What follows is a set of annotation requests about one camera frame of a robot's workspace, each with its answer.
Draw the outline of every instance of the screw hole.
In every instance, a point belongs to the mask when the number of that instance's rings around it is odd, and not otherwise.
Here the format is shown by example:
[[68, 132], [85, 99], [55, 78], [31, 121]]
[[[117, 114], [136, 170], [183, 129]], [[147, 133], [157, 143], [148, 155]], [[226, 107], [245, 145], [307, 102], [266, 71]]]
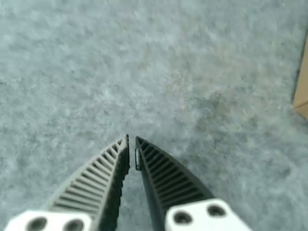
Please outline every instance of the screw hole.
[[41, 231], [45, 228], [46, 224], [47, 224], [46, 218], [44, 217], [35, 218], [28, 224], [27, 231]]
[[174, 216], [174, 220], [177, 224], [188, 224], [192, 221], [192, 217], [185, 212], [178, 212]]
[[83, 222], [82, 220], [75, 219], [68, 222], [65, 227], [64, 231], [82, 231], [83, 230]]
[[225, 210], [223, 208], [217, 206], [217, 205], [212, 205], [207, 209], [208, 213], [213, 216], [213, 217], [221, 217], [226, 215]]

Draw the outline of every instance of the gripper jaw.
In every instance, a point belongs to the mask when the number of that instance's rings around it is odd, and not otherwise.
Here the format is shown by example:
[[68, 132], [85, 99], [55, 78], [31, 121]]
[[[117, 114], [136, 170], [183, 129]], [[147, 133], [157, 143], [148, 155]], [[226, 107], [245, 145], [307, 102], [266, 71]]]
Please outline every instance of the gripper jaw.
[[173, 206], [214, 198], [188, 169], [154, 144], [136, 138], [136, 169], [142, 173], [154, 230], [164, 231]]
[[129, 169], [128, 135], [104, 148], [73, 173], [43, 209], [88, 214], [91, 230], [114, 231]]

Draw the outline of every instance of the gray carpet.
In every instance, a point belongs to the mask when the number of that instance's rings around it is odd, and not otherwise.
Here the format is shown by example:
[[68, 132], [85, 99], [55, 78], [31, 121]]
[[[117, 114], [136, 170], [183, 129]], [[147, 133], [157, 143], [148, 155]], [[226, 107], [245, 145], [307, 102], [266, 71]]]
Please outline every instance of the gray carpet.
[[[128, 133], [255, 231], [307, 230], [307, 26], [306, 0], [0, 0], [0, 229]], [[152, 230], [133, 168], [118, 230]]]

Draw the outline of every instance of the dark gray gripper finger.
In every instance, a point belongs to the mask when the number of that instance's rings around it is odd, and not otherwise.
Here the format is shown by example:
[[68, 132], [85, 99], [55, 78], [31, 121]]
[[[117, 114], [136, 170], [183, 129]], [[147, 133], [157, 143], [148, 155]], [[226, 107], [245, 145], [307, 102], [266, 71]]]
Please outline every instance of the dark gray gripper finger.
[[136, 169], [143, 184], [155, 231], [164, 231], [168, 209], [214, 198], [210, 190], [176, 159], [150, 142], [136, 138]]
[[129, 170], [128, 135], [104, 148], [70, 176], [45, 205], [49, 211], [83, 212], [91, 230], [114, 231]]

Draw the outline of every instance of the cardboard box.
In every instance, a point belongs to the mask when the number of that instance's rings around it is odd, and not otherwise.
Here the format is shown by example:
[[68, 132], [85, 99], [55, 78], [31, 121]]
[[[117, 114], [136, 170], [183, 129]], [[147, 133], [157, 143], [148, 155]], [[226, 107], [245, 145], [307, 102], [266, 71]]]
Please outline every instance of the cardboard box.
[[308, 118], [308, 37], [299, 71], [293, 107], [297, 112]]

